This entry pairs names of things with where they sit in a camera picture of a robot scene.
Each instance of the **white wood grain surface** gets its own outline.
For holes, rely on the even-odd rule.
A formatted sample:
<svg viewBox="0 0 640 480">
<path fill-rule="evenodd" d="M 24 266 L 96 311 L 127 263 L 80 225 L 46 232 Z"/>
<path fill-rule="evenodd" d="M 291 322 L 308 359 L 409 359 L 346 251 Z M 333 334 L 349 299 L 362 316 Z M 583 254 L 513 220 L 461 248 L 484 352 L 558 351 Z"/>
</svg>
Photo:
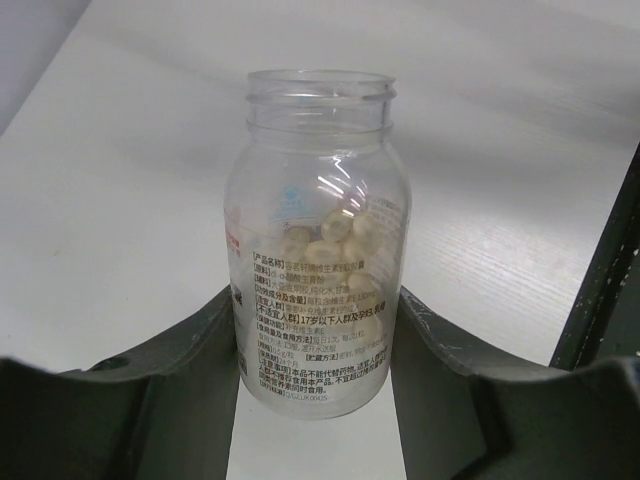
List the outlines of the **white wood grain surface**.
<svg viewBox="0 0 640 480">
<path fill-rule="evenodd" d="M 0 353 L 88 367 L 220 290 L 244 76 L 316 67 L 398 77 L 405 285 L 547 363 L 640 141 L 640 4 L 481 4 L 94 0 L 0 139 Z M 310 427 L 242 389 L 229 478 L 402 478 L 388 387 Z"/>
</svg>

